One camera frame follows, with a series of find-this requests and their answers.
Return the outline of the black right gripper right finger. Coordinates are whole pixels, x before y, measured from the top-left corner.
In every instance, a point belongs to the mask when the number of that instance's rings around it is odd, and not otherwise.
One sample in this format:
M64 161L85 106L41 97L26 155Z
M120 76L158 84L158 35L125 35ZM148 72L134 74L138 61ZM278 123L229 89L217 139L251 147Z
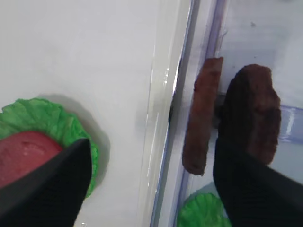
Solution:
M303 186L225 139L215 145L214 184L233 227L301 227Z

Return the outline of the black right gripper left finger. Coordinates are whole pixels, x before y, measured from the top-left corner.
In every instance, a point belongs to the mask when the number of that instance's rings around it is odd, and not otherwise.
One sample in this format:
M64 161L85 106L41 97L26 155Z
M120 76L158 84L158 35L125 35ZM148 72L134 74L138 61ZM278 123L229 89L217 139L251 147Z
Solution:
M35 171L1 188L2 227L72 227L92 175L90 141L79 139Z

